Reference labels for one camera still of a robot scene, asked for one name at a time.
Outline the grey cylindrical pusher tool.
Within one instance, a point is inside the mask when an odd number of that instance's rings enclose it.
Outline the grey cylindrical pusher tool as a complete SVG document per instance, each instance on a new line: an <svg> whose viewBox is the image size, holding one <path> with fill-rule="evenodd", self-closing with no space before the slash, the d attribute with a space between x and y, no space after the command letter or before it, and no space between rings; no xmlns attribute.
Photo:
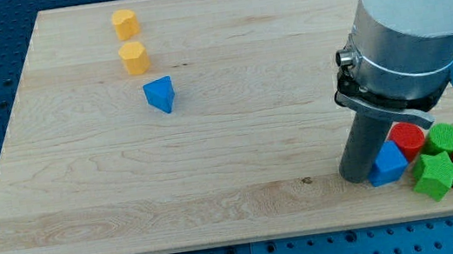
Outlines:
<svg viewBox="0 0 453 254"><path fill-rule="evenodd" d="M360 184L370 174L392 122L360 113L356 113L353 119L339 173L346 181Z"/></svg>

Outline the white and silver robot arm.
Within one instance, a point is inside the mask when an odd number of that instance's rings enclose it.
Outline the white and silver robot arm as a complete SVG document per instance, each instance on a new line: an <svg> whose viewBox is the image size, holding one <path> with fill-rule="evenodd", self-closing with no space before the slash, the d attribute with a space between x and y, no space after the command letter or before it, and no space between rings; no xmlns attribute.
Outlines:
<svg viewBox="0 0 453 254"><path fill-rule="evenodd" d="M453 0L358 0L352 25L334 99L355 113L339 173L360 183L392 124L433 124L453 64Z"/></svg>

